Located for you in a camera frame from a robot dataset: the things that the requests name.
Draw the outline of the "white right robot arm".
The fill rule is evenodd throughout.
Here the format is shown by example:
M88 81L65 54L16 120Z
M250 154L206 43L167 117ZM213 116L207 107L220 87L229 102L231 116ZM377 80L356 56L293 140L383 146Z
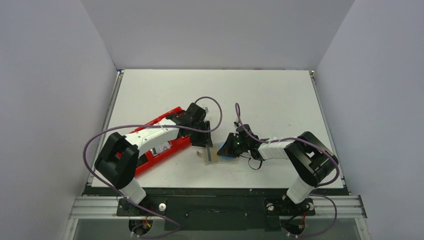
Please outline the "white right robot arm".
M260 162L273 159L291 162L298 177L282 199L282 207L289 214L296 213L316 188L325 186L323 181L332 172L335 176L331 183L340 175L337 157L310 131L298 137L260 139L248 124L240 125L228 134L217 154L237 158L243 153Z

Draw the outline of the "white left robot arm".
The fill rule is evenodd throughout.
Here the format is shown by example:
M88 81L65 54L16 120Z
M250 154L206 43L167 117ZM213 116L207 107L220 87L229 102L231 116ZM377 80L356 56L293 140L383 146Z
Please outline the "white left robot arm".
M212 147L207 110L191 103L186 110L178 108L148 123L146 127L121 135L114 132L107 138L96 161L95 169L130 199L129 208L136 215L149 209L146 191L135 179L138 160L145 153L174 140L189 139L193 146Z

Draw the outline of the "silver striped card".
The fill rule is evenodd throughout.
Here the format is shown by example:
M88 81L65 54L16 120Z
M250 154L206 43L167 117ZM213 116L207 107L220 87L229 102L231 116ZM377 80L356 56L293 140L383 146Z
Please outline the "silver striped card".
M169 141L167 141L167 142L164 142L164 143L152 148L150 150L150 152L152 153L153 156L157 156L157 155L160 155L160 154L166 152L167 150L169 150L171 148L172 148L172 144Z

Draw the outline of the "dark card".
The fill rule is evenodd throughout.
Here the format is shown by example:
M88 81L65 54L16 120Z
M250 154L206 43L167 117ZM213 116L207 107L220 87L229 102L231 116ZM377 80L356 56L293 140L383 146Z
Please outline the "dark card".
M209 147L207 147L206 150L205 150L205 157L206 157L206 162L208 164L210 164L210 163L213 162L213 157L212 157L212 154L211 154L211 149Z

